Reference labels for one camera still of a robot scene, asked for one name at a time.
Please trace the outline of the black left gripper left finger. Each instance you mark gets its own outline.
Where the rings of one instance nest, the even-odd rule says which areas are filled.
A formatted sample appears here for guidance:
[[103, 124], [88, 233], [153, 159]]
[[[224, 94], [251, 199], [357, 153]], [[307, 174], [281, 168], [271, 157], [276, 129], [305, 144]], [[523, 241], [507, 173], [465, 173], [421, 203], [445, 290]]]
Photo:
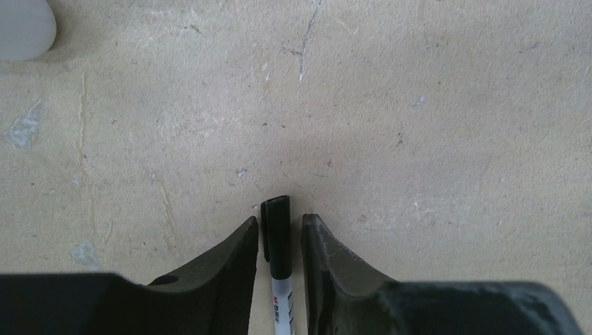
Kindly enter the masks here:
[[115, 273], [4, 274], [2, 334], [246, 334], [258, 222], [147, 285]]

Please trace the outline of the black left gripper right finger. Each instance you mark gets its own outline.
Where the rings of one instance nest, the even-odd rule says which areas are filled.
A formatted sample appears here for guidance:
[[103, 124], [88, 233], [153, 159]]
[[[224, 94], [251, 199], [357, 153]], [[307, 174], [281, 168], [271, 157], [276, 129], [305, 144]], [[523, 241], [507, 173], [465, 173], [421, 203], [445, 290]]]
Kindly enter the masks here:
[[564, 301], [528, 281], [396, 281], [302, 218], [310, 334], [581, 334]]

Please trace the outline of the white marker pen black cap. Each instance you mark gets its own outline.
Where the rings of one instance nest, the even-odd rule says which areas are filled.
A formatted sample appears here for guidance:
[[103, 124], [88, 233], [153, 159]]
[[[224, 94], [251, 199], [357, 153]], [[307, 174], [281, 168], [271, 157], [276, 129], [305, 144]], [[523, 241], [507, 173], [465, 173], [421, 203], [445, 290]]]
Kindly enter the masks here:
[[260, 217], [263, 252], [272, 280], [274, 331], [294, 334], [290, 197], [281, 195], [264, 201]]

